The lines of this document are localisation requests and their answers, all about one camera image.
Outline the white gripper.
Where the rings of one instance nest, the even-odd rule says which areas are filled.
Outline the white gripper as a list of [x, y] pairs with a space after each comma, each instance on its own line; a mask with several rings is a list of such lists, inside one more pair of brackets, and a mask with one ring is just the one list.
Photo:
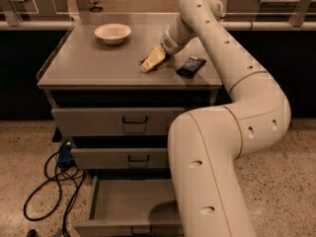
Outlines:
[[186, 44], [179, 33], [175, 32], [173, 26], [170, 25], [160, 38], [160, 46], [155, 47], [150, 52], [141, 63], [140, 70], [144, 73], [149, 72], [166, 58], [166, 53], [174, 55], [180, 52]]

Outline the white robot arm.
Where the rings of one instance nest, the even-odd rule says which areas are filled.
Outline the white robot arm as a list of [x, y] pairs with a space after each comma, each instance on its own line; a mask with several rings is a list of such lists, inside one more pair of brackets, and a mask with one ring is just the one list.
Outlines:
[[178, 7], [142, 71], [199, 38], [231, 99], [183, 113], [170, 126], [169, 164], [184, 235], [256, 237], [233, 162], [283, 137], [289, 102], [273, 76], [220, 25], [219, 0], [179, 0]]

